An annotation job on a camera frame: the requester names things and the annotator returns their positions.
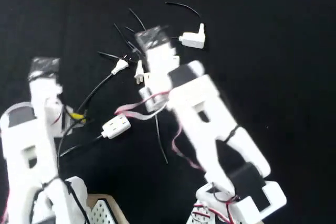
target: red wire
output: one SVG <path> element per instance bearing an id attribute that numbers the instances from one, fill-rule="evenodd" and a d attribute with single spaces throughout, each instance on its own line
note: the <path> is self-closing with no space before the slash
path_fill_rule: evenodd
<path id="1" fill-rule="evenodd" d="M 220 212 L 216 211 L 213 208 L 209 208 L 209 207 L 204 207 L 202 204 L 194 204 L 194 207 L 203 207 L 207 210 L 209 210 L 210 212 L 213 212 L 215 215 L 218 215 L 223 221 L 225 221 L 226 223 L 229 223 L 230 220 L 228 220 L 224 215 L 222 215 Z"/>
<path id="2" fill-rule="evenodd" d="M 54 125 L 55 123 L 57 123 L 58 120 L 61 118 L 61 116 L 62 116 L 62 110 L 61 110 L 61 113 L 59 114 L 59 116 L 54 120 L 54 122 L 51 125 Z"/>
<path id="3" fill-rule="evenodd" d="M 230 220 L 230 223 L 229 223 L 229 224 L 235 224 L 235 223 L 233 222 L 232 215 L 230 214 L 230 211 L 229 211 L 229 205 L 230 205 L 230 203 L 231 203 L 231 202 L 227 202 L 227 203 L 225 203 L 225 205 L 226 205 L 226 210 L 227 210 L 227 215 L 228 215 L 229 220 Z"/>

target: black fabric surface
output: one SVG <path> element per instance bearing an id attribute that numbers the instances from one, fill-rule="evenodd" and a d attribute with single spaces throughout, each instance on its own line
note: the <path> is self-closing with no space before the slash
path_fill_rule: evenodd
<path id="1" fill-rule="evenodd" d="M 165 1 L 189 4 L 201 13 L 206 48 L 173 41 L 181 63 L 198 59 L 204 64 L 236 120 L 269 161 L 269 180 L 276 180 L 287 196 L 287 205 L 265 223 L 335 220 L 330 193 L 336 0 L 0 0 L 0 111 L 29 100 L 27 75 L 31 59 L 38 56 L 61 58 L 65 99 L 79 106 L 114 66 L 96 52 L 122 56 L 127 51 L 113 23 L 141 29 L 128 7 L 147 28 L 169 25 L 172 37 L 198 30 L 193 13 Z M 140 100 L 134 69 L 130 66 L 99 91 L 90 107 L 95 121 L 70 135 L 64 148 L 95 138 L 116 107 Z M 131 129 L 118 138 L 62 160 L 62 177 L 79 176 L 90 193 L 111 194 L 131 223 L 185 223 L 205 180 L 171 151 L 174 118 L 163 112 L 159 123 L 168 165 L 154 120 L 131 120 Z M 184 135 L 177 144 L 193 154 Z M 220 161 L 230 169 L 235 161 L 221 143 L 218 147 Z M 3 160 L 0 178 L 3 209 L 8 193 Z"/>

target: black tape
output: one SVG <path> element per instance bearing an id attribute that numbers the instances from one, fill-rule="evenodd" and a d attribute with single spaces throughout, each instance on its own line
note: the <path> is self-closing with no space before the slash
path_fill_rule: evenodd
<path id="1" fill-rule="evenodd" d="M 241 168 L 228 175 L 228 177 L 235 186 L 236 195 L 241 200 L 250 196 L 259 211 L 263 211 L 266 207 L 270 206 L 262 189 L 266 183 L 252 163 L 245 163 Z"/>
<path id="2" fill-rule="evenodd" d="M 197 78 L 197 75 L 188 65 L 181 65 L 168 73 L 173 88 L 177 88 Z"/>

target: white and red wire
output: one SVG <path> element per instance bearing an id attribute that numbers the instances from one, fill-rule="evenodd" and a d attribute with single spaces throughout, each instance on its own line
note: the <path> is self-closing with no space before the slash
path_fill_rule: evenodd
<path id="1" fill-rule="evenodd" d="M 141 102 L 126 104 L 126 105 L 120 106 L 119 108 L 117 108 L 117 110 L 114 112 L 114 114 L 118 115 L 118 114 L 122 113 L 128 118 L 136 118 L 136 119 L 139 119 L 139 120 L 148 120 L 148 119 L 154 117 L 155 115 L 159 114 L 162 110 L 164 110 L 167 103 L 165 103 L 161 108 L 159 108 L 154 113 L 149 114 L 149 115 L 143 115 L 139 112 L 135 112 L 135 111 L 131 111 L 131 110 L 140 106 L 140 105 L 142 105 L 142 104 L 144 104 L 146 101 L 148 101 L 150 99 L 153 99 L 157 95 L 169 94 L 169 92 L 170 91 L 163 91 L 163 92 L 160 92 L 160 93 L 157 93 L 157 94 L 153 94 L 150 97 L 148 97 L 147 99 L 142 100 Z"/>
<path id="2" fill-rule="evenodd" d="M 227 219 L 224 215 L 222 215 L 220 212 L 218 212 L 217 210 L 210 208 L 210 207 L 205 207 L 202 204 L 194 204 L 194 207 L 203 207 L 205 209 L 207 209 L 209 212 L 214 213 L 215 215 L 217 215 L 218 217 L 220 217 L 223 221 L 225 221 L 226 223 L 229 224 L 234 224 L 234 222 L 231 222 L 229 219 Z"/>
<path id="3" fill-rule="evenodd" d="M 192 168 L 195 168 L 195 169 L 199 169 L 199 170 L 203 170 L 203 168 L 201 168 L 199 165 L 195 164 L 190 158 L 188 158 L 187 156 L 185 156 L 180 150 L 179 148 L 177 148 L 176 144 L 175 144 L 175 140 L 178 138 L 178 136 L 182 133 L 182 124 L 179 123 L 178 125 L 178 131 L 176 133 L 176 135 L 174 136 L 173 138 L 173 141 L 172 141 L 172 150 L 180 157 L 186 159 L 188 161 L 188 163 L 190 164 L 190 166 Z"/>

